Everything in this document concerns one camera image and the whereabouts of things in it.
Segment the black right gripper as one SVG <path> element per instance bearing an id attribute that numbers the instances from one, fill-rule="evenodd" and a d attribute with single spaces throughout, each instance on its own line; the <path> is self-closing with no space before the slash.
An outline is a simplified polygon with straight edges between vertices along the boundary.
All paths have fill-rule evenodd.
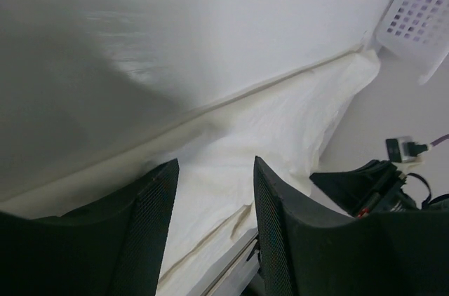
<path id="1" fill-rule="evenodd" d="M 419 180 L 427 188 L 428 195 L 420 205 L 402 189 L 409 177 Z M 448 194 L 433 198 L 424 177 L 417 173 L 398 177 L 398 168 L 389 161 L 372 160 L 347 172 L 315 172 L 309 179 L 352 217 L 378 212 L 448 212 Z"/>

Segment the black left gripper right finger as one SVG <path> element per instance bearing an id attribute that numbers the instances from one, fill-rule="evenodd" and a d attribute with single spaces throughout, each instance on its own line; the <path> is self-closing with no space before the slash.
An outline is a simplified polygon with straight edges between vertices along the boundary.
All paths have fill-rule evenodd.
<path id="1" fill-rule="evenodd" d="M 447 295 L 448 212 L 352 217 L 256 157 L 260 267 L 268 295 Z"/>

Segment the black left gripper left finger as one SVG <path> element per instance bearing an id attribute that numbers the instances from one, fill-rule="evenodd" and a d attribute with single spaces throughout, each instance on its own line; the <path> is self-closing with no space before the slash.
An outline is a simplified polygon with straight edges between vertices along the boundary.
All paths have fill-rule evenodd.
<path id="1" fill-rule="evenodd" d="M 154 295 L 179 163 L 61 216 L 1 214 L 2 295 Z"/>

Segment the white t shirt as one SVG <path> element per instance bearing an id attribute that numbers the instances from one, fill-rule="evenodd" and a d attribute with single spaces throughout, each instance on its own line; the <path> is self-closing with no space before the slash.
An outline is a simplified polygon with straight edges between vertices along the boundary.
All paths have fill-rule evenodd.
<path id="1" fill-rule="evenodd" d="M 353 97 L 380 71 L 352 53 L 212 109 L 140 146 L 1 203 L 21 217 L 60 215 L 171 159 L 180 165 L 157 295 L 200 295 L 255 235 L 256 156 L 304 194 Z"/>

